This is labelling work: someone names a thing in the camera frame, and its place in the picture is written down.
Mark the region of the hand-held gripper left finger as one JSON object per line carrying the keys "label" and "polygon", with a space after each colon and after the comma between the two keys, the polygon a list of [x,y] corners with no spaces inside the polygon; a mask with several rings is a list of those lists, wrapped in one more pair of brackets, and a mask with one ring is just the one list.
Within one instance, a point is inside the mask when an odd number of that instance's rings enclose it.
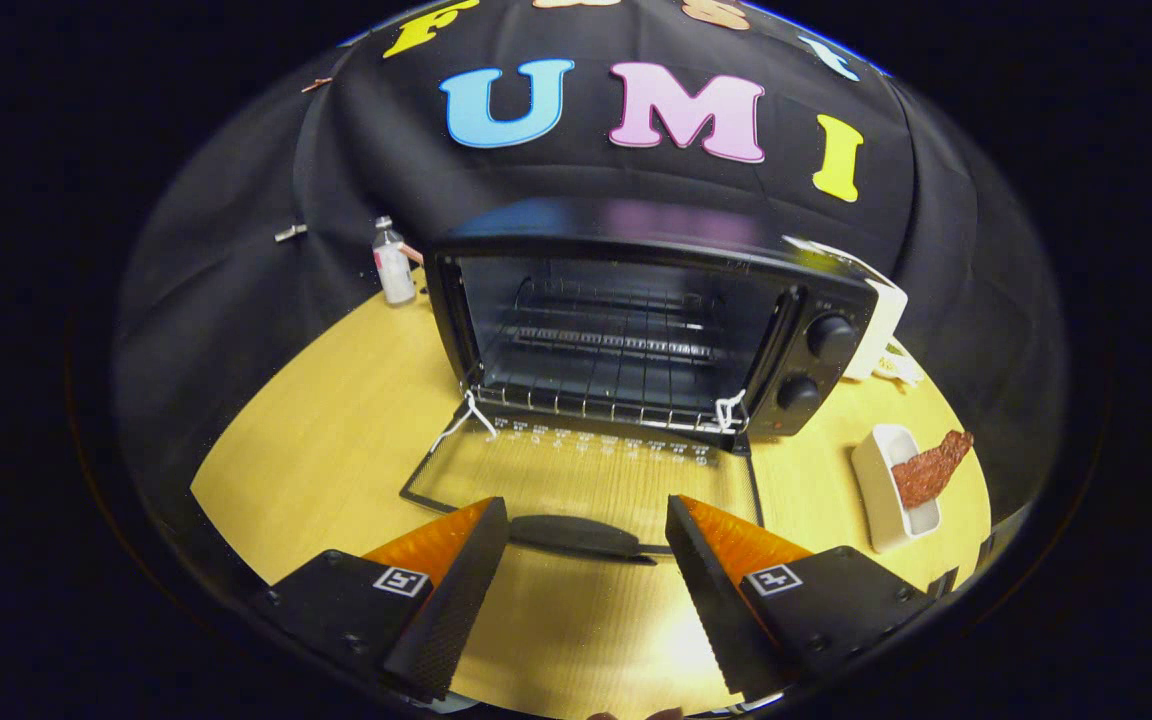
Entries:
{"label": "hand-held gripper left finger", "polygon": [[353,555],[326,550],[257,593],[257,614],[349,679],[444,700],[509,535],[502,497]]}

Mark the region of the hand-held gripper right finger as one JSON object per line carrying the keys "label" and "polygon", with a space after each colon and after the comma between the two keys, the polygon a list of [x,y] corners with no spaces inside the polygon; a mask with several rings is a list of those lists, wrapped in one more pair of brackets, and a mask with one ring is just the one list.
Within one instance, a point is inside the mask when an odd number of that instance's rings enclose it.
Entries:
{"label": "hand-held gripper right finger", "polygon": [[805,550],[692,497],[668,498],[666,537],[723,684],[749,700],[841,679],[934,602],[859,550]]}

